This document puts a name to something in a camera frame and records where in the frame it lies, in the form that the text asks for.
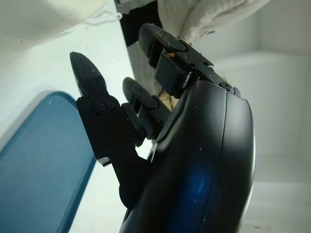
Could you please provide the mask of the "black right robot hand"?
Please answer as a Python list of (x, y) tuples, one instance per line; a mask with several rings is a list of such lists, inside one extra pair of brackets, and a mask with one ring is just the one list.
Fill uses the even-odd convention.
[(255, 170), (247, 100), (212, 63), (162, 28), (146, 23), (140, 47), (155, 79), (178, 102), (169, 110), (125, 78), (127, 103), (110, 95), (95, 65), (71, 52), (76, 106), (97, 162), (112, 165), (127, 211), (122, 233), (236, 233)]

